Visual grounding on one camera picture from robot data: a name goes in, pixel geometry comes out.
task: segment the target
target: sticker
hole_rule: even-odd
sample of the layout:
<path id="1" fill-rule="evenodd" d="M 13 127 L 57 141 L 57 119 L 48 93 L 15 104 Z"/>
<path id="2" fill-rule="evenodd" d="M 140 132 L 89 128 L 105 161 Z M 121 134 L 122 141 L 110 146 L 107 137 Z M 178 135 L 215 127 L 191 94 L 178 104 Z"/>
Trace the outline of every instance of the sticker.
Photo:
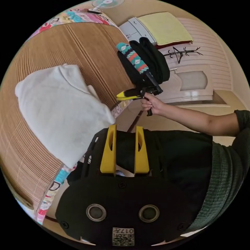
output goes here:
<path id="1" fill-rule="evenodd" d="M 112 245 L 134 246 L 135 245 L 134 229 L 113 227 Z"/>

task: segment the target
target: white towel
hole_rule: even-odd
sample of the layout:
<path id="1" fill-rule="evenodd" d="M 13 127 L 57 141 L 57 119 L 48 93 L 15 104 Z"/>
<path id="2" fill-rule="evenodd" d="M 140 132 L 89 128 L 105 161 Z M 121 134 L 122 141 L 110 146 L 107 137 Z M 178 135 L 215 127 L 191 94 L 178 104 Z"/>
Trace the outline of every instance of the white towel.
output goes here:
<path id="1" fill-rule="evenodd" d="M 97 132 L 115 123 L 77 65 L 38 70 L 17 84 L 15 94 L 31 131 L 68 168 L 86 153 Z"/>

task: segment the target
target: door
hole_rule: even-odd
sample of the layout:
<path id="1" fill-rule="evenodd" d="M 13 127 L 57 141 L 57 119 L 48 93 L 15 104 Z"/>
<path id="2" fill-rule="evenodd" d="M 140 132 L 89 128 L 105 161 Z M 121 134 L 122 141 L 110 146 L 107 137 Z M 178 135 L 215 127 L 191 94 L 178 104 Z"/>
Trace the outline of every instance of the door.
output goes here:
<path id="1" fill-rule="evenodd" d="M 213 82 L 209 65 L 188 65 L 170 72 L 157 97 L 165 103 L 212 100 Z"/>

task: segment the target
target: circular lens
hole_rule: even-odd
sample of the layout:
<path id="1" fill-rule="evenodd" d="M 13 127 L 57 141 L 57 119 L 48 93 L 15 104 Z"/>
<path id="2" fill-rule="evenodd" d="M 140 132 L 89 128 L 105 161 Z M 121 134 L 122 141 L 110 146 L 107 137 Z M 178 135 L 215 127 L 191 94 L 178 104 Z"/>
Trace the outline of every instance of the circular lens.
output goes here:
<path id="1" fill-rule="evenodd" d="M 86 209 L 86 214 L 92 221 L 102 221 L 107 215 L 105 208 L 99 204 L 89 205 Z"/>
<path id="2" fill-rule="evenodd" d="M 153 222 L 160 215 L 159 209 L 154 205 L 146 205 L 139 211 L 139 218 L 144 222 Z"/>

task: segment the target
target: bamboo mat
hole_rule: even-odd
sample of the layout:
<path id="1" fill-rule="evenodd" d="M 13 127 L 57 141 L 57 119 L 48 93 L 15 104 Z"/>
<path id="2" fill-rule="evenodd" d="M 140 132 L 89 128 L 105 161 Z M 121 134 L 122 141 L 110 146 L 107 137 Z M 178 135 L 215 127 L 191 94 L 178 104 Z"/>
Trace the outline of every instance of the bamboo mat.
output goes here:
<path id="1" fill-rule="evenodd" d="M 0 89 L 0 165 L 15 191 L 35 210 L 62 162 L 28 128 L 19 111 L 15 86 L 36 70 L 77 64 L 87 85 L 112 108 L 116 94 L 133 88 L 116 54 L 119 42 L 127 40 L 113 26 L 58 25 L 26 41 L 11 62 Z"/>

